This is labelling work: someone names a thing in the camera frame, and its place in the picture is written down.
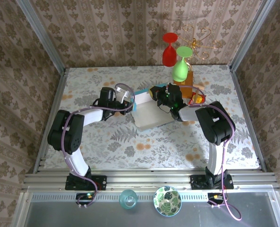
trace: damask wallpaper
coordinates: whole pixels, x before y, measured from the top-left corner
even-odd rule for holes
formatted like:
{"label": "damask wallpaper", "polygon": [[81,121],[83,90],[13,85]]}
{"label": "damask wallpaper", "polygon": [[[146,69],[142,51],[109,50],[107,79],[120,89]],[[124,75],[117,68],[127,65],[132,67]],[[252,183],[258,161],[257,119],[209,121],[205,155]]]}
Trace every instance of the damask wallpaper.
{"label": "damask wallpaper", "polygon": [[0,0],[0,226],[33,166],[59,75],[15,1]]}
{"label": "damask wallpaper", "polygon": [[280,0],[237,69],[268,171],[280,184]]}
{"label": "damask wallpaper", "polygon": [[[66,67],[145,66],[162,64],[162,36],[190,38],[212,30],[201,44],[220,41],[210,57],[192,64],[227,64],[235,55],[261,0],[30,0]],[[175,47],[185,45],[178,39]]]}

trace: gray floor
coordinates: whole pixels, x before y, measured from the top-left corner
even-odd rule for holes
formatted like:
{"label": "gray floor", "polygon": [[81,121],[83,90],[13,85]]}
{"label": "gray floor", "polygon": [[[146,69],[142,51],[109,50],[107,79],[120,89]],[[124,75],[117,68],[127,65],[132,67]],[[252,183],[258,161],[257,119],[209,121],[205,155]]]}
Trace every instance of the gray floor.
{"label": "gray floor", "polygon": [[243,219],[235,221],[225,207],[211,208],[205,202],[184,202],[173,217],[157,213],[153,203],[139,202],[124,210],[118,202],[96,202],[80,209],[74,202],[33,202],[27,227],[276,227],[269,197],[264,192],[231,193],[229,203],[236,206]]}

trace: decorative bowl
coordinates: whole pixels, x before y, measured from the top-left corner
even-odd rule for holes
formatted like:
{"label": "decorative bowl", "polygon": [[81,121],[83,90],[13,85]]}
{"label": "decorative bowl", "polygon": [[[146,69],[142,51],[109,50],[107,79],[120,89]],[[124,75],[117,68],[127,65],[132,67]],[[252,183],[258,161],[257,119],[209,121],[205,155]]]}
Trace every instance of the decorative bowl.
{"label": "decorative bowl", "polygon": [[155,209],[166,217],[176,215],[182,207],[181,196],[175,188],[164,186],[159,188],[153,198]]}

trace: green wine glass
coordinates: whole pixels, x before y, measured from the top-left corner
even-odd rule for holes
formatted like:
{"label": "green wine glass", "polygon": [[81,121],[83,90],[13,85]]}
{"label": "green wine glass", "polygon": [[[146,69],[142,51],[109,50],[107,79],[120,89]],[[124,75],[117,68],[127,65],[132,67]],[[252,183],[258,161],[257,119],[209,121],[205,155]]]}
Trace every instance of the green wine glass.
{"label": "green wine glass", "polygon": [[187,79],[188,74],[188,65],[185,62],[185,58],[189,58],[192,55],[192,50],[190,47],[180,46],[177,49],[177,54],[182,57],[182,59],[174,65],[172,78],[176,82],[182,82]]}

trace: patterned tablecloth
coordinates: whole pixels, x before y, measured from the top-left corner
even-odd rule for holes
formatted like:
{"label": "patterned tablecloth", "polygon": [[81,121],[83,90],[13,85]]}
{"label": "patterned tablecloth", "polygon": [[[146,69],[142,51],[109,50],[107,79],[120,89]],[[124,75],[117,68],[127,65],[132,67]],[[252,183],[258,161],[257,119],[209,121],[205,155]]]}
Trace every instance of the patterned tablecloth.
{"label": "patterned tablecloth", "polygon": [[[204,84],[207,103],[218,100],[236,125],[227,153],[228,169],[258,168],[257,157],[225,65],[194,66],[194,83]],[[112,67],[69,70],[60,109],[70,112],[84,108],[99,97],[102,87],[126,83],[135,91],[172,82],[172,68]],[[106,122],[95,122],[83,129],[81,152],[91,168],[195,168],[205,167],[209,144],[198,122],[171,122],[140,131],[131,113],[117,113]],[[45,168],[66,168],[62,153],[49,148]]]}

